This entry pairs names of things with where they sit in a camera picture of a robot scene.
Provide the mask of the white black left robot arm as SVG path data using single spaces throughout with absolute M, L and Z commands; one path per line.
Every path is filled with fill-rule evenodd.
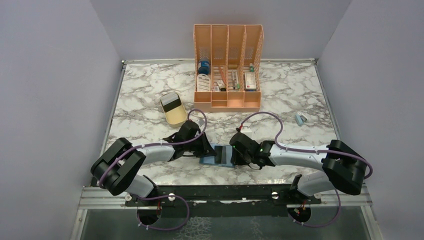
M 156 184 L 138 175 L 142 165 L 171 162 L 190 152 L 196 158 L 214 157 L 216 151 L 194 121 L 187 120 L 174 134 L 157 143 L 133 146 L 124 137 L 116 140 L 91 166 L 90 173 L 99 186 L 113 196 L 123 192 L 138 196 L 144 205 L 157 200 Z

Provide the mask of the black credit card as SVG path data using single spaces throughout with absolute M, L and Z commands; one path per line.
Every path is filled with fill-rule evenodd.
M 214 147 L 214 150 L 216 152 L 216 156 L 214 157 L 214 163 L 226 165 L 228 163 L 228 161 L 227 161 L 227 147 L 224 146 L 224 145 L 216 145 Z

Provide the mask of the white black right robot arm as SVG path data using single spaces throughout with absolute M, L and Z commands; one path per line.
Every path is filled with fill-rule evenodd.
M 359 195 L 366 178 L 367 164 L 357 152 L 341 140 L 322 146 L 289 146 L 266 140 L 256 142 L 238 132 L 229 141 L 235 165 L 297 166 L 314 169 L 299 175 L 288 190 L 289 199 L 300 204 L 314 194 L 336 189 L 348 195 Z

